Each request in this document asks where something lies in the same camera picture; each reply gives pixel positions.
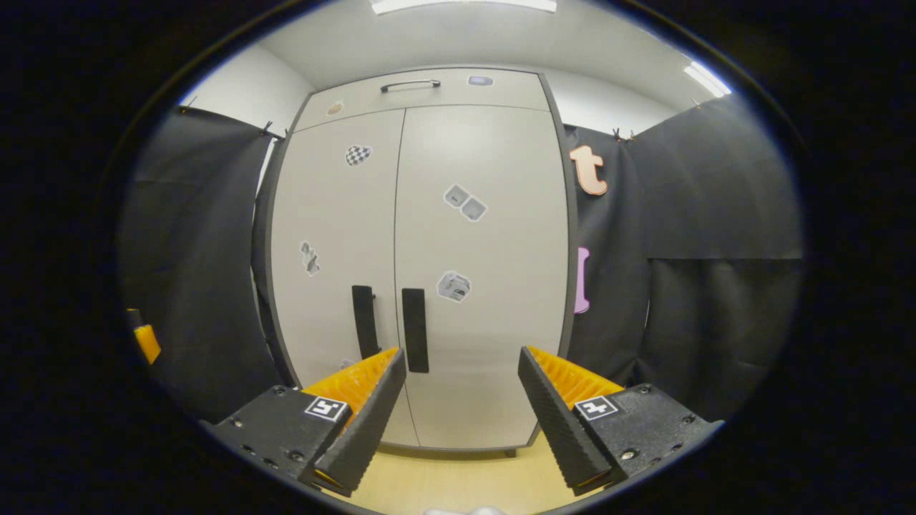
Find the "ceiling light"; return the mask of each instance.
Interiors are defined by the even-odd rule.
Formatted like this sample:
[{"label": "ceiling light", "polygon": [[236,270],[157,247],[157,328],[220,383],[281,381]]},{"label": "ceiling light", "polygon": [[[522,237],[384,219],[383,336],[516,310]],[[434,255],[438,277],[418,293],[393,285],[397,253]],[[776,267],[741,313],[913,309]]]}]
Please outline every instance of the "ceiling light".
[{"label": "ceiling light", "polygon": [[391,11],[399,11],[400,9],[407,9],[409,7],[417,7],[420,5],[432,5],[432,4],[454,4],[454,3],[472,3],[472,2],[487,2],[489,4],[507,4],[507,5],[517,5],[519,7],[530,7],[532,9],[539,9],[541,11],[547,11],[549,13],[556,12],[557,2],[556,0],[370,0],[372,2],[372,10],[376,12],[377,15],[384,15],[385,13],[390,13]]},{"label": "ceiling light", "polygon": [[690,63],[690,66],[684,68],[684,72],[693,77],[697,82],[703,85],[704,88],[709,90],[710,93],[714,94],[717,98],[720,96],[725,96],[732,92],[728,89],[725,84],[722,83],[719,79],[710,73],[706,68],[700,65],[698,62]]}]

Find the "wooden floor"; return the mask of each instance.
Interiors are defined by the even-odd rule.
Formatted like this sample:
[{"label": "wooden floor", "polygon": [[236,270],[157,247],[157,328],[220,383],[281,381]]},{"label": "wooden floor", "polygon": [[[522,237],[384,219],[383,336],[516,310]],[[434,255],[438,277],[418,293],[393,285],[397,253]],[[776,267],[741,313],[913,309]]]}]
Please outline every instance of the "wooden floor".
[{"label": "wooden floor", "polygon": [[516,457],[502,452],[432,455],[383,447],[351,498],[324,490],[388,515],[422,515],[428,509],[468,513],[481,506],[530,515],[600,491],[573,495],[543,433],[531,447],[518,449]]}]

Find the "cabinet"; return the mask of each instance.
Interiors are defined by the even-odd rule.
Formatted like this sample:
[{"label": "cabinet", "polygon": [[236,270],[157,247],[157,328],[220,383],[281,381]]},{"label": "cabinet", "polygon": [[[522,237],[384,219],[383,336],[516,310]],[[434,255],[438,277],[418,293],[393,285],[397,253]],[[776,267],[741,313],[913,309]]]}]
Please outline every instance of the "cabinet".
[{"label": "cabinet", "polygon": [[[574,206],[550,103],[530,73],[412,74],[452,78],[425,85],[451,100],[415,85],[412,101],[379,92],[404,77],[371,79],[375,91],[348,84],[312,95],[289,138],[267,260],[285,358],[301,386],[324,378],[365,355],[356,328],[370,317],[378,348],[405,347],[409,364],[383,442],[524,446],[536,420],[519,349],[560,352],[572,316]],[[480,87],[470,75],[499,76]],[[520,91],[496,90],[487,104],[478,90],[500,85]],[[317,116],[342,97],[359,112]],[[505,105],[512,98],[523,105]],[[367,156],[359,164],[354,147]],[[372,289],[369,312],[353,286]]]}]

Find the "checkered sticker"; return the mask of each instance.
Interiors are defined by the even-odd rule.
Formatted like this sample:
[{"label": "checkered sticker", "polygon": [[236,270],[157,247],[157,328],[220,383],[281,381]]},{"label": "checkered sticker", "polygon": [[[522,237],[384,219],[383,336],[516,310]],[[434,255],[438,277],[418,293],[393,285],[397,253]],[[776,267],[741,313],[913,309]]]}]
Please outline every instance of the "checkered sticker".
[{"label": "checkered sticker", "polygon": [[309,407],[305,409],[305,412],[320,419],[337,422],[341,413],[344,412],[345,407],[346,402],[316,397],[315,400],[309,404]]},{"label": "checkered sticker", "polygon": [[610,415],[611,413],[617,413],[620,409],[611,403],[610,400],[605,399],[604,397],[595,397],[589,400],[580,400],[575,403],[575,409],[585,417],[587,421],[593,421],[594,419],[600,419]]},{"label": "checkered sticker", "polygon": [[364,147],[362,145],[353,145],[352,147],[346,150],[346,164],[349,166],[358,166],[365,162],[366,159],[369,159],[369,156],[372,155],[372,147]]}]

